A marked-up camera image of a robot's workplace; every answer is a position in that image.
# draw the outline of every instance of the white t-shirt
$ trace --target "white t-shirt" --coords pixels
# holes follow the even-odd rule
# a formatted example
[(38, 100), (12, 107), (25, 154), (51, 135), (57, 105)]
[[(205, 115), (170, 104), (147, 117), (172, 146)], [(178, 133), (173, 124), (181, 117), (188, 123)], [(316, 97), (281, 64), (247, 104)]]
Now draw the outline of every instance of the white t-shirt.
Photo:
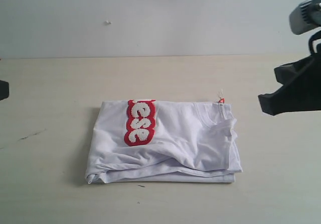
[(86, 180), (233, 182), (242, 171), (235, 123), (223, 103), (103, 102)]

